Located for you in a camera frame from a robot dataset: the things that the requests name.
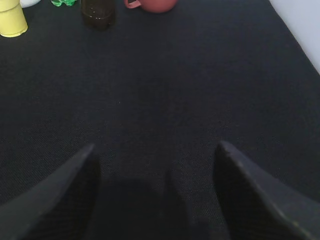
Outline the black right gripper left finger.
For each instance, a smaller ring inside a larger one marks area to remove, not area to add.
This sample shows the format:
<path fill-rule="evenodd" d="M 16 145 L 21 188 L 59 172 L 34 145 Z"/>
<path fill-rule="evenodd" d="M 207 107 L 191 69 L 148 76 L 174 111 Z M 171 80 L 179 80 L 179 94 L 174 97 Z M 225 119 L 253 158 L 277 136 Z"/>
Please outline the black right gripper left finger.
<path fill-rule="evenodd" d="M 1 240 L 81 240 L 101 185 L 89 144 L 29 191 L 0 207 Z"/>

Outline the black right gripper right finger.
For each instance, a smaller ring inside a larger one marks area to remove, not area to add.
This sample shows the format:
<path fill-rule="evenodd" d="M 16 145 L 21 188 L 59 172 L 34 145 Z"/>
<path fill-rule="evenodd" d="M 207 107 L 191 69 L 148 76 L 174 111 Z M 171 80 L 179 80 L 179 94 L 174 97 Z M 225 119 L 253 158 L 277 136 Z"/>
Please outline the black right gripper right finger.
<path fill-rule="evenodd" d="M 232 240 L 318 240 L 320 204 L 285 185 L 234 145 L 214 152 L 215 192 Z"/>

